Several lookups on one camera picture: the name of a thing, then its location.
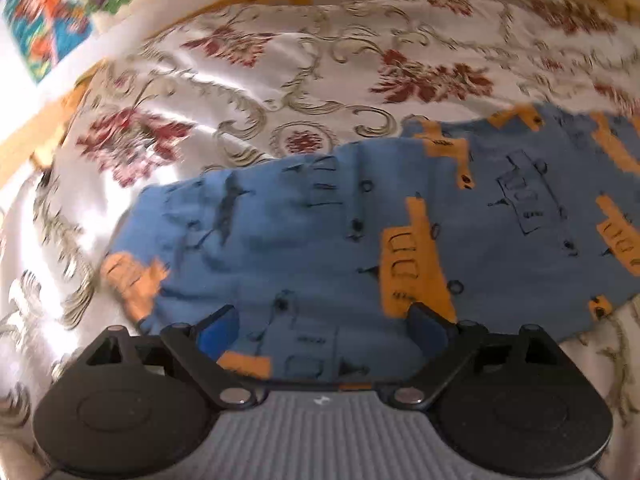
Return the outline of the blue pants with orange boats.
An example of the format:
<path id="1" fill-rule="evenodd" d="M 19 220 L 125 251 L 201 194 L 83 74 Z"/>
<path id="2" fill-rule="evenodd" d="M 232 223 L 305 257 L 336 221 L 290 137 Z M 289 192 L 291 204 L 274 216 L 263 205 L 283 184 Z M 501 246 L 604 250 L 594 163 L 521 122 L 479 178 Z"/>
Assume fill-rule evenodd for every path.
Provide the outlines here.
<path id="1" fill-rule="evenodd" d="M 433 351 L 412 304 L 556 339 L 639 291 L 639 122 L 526 106 L 407 122 L 349 143 L 138 196 L 102 276 L 143 333 L 236 322 L 202 349 L 282 382 L 412 375 Z"/>

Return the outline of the floral white bedspread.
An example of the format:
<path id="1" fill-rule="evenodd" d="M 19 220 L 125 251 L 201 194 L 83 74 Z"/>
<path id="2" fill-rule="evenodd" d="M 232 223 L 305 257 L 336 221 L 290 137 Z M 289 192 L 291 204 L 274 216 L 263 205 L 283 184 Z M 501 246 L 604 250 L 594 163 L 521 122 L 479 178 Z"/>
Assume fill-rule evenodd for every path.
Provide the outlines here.
<path id="1" fill-rule="evenodd" d="M 233 3 L 99 65 L 1 229 L 6 479 L 634 479 L 639 29 Z"/>

